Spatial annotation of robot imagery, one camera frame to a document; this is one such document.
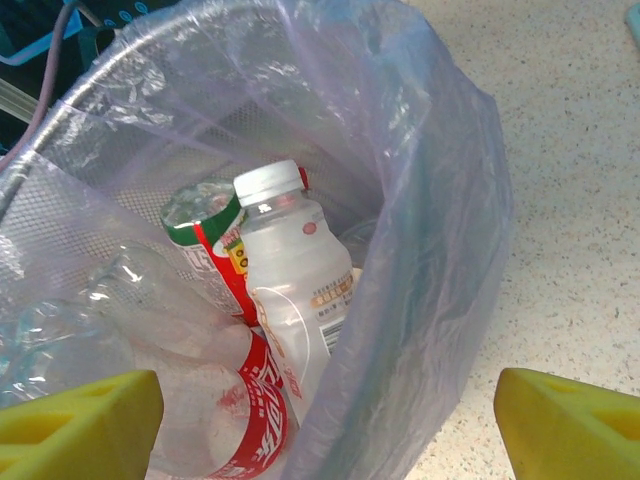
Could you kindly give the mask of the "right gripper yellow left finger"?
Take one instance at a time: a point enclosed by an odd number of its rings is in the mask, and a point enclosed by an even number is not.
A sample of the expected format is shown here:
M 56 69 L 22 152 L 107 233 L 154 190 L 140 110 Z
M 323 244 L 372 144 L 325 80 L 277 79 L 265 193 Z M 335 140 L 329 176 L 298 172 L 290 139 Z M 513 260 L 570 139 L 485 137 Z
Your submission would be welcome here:
M 164 412 L 134 370 L 1 410 L 3 479 L 143 479 Z

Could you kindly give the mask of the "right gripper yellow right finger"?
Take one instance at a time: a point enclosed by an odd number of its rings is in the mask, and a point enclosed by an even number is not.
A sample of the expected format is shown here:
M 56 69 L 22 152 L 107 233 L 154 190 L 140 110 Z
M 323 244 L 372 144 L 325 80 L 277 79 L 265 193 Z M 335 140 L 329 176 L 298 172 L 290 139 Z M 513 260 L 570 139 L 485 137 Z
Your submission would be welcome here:
M 637 479 L 639 398 L 506 368 L 494 413 L 517 479 Z

